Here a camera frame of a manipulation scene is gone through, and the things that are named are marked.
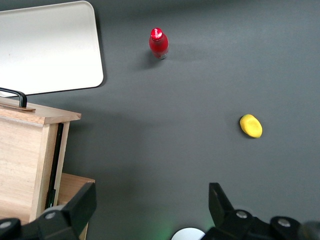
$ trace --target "bottle cap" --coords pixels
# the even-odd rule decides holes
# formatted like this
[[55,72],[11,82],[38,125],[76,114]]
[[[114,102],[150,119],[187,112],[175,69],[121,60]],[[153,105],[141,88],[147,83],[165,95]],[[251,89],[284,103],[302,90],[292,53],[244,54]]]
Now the bottle cap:
[[159,41],[161,40],[163,37],[163,33],[162,33],[162,30],[158,27],[152,29],[151,31],[151,38],[154,40],[154,41]]

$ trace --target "wooden plank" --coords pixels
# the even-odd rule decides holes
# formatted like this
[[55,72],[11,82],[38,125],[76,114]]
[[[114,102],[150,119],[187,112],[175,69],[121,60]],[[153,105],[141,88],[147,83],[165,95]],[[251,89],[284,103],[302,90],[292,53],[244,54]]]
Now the wooden plank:
[[[0,97],[0,103],[19,106],[19,101],[4,97]],[[77,112],[33,103],[28,103],[27,107],[35,109],[35,111],[23,111],[19,109],[0,107],[0,116],[41,125],[64,123],[81,119],[81,114]]]
[[0,118],[0,216],[29,221],[42,127]]
[[9,105],[9,104],[4,104],[0,102],[0,107],[3,108],[9,108],[9,109],[15,109],[15,110],[22,110],[22,111],[35,111],[35,108],[30,108],[30,107],[19,107],[19,106],[13,106],[13,105]]
[[[62,173],[61,182],[60,182],[60,191],[58,196],[58,205],[65,205],[69,202],[74,195],[81,189],[85,183],[96,182],[93,179],[70,175],[67,173]],[[79,236],[80,240],[85,240],[87,236],[88,224],[83,229],[81,235]]]
[[34,191],[29,222],[39,217],[46,206],[51,168],[56,146],[58,124],[46,124],[42,128],[37,169],[35,173]]
[[56,206],[57,203],[58,203],[58,196],[59,196],[59,190],[60,190],[62,169],[64,167],[67,139],[68,139],[68,133],[69,133],[69,126],[70,126],[70,122],[65,122],[63,124],[63,133],[62,133],[62,139],[61,139],[59,160],[58,160],[58,166],[57,166],[57,169],[56,169],[56,176],[55,176],[55,181],[54,181],[54,189],[55,189],[55,192],[56,192],[55,196],[54,196],[54,203],[53,203],[54,206]]

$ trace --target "white circular object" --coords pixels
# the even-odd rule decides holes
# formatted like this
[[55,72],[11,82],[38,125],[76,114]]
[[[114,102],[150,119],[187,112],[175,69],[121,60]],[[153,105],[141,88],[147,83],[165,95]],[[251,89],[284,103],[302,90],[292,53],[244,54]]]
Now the white circular object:
[[200,240],[205,233],[197,228],[187,227],[177,231],[171,240]]

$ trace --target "screw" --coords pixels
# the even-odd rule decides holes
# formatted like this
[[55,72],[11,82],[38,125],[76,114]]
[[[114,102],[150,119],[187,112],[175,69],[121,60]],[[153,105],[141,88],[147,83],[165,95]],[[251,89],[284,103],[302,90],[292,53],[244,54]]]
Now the screw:
[[241,219],[246,219],[248,215],[244,211],[237,211],[236,215]]
[[10,225],[11,225],[10,221],[5,221],[0,224],[0,229],[5,229],[5,228],[9,227]]
[[55,212],[51,212],[51,213],[48,213],[47,215],[45,215],[45,219],[53,219],[55,217],[56,213]]
[[285,228],[289,228],[291,226],[290,222],[287,219],[284,219],[284,218],[280,218],[278,220],[278,224],[280,224],[281,226],[283,226]]

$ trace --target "red bottle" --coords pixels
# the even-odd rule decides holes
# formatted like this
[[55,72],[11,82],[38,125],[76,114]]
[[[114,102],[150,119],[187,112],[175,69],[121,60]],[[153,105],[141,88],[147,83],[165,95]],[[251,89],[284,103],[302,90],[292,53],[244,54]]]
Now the red bottle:
[[158,27],[152,29],[149,46],[153,55],[158,59],[165,59],[169,50],[167,36]]

